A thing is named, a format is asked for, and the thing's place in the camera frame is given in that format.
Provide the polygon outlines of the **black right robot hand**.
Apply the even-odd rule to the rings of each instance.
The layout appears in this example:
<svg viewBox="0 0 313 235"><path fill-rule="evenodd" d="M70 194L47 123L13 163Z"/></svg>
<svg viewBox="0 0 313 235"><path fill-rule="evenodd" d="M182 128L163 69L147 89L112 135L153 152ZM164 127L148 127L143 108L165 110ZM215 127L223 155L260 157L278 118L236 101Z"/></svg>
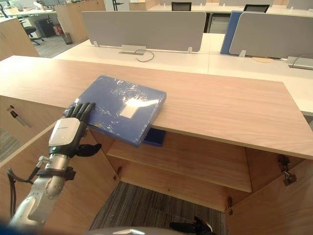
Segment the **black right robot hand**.
<svg viewBox="0 0 313 235"><path fill-rule="evenodd" d="M170 228L182 233L193 233L196 235L215 235L212 226L198 217L194 217L194 223L171 222Z"/></svg>

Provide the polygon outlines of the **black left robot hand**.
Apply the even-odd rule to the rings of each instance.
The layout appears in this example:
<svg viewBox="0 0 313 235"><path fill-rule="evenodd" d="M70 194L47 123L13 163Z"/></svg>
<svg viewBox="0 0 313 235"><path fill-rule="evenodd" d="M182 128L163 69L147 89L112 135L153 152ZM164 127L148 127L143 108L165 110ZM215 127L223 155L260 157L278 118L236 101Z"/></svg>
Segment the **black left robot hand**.
<svg viewBox="0 0 313 235"><path fill-rule="evenodd" d="M79 103L71 107L65 118L59 119L49 139L49 154L60 154L67 157L90 157L102 147L101 144L80 144L87 130L90 113L95 103Z"/></svg>

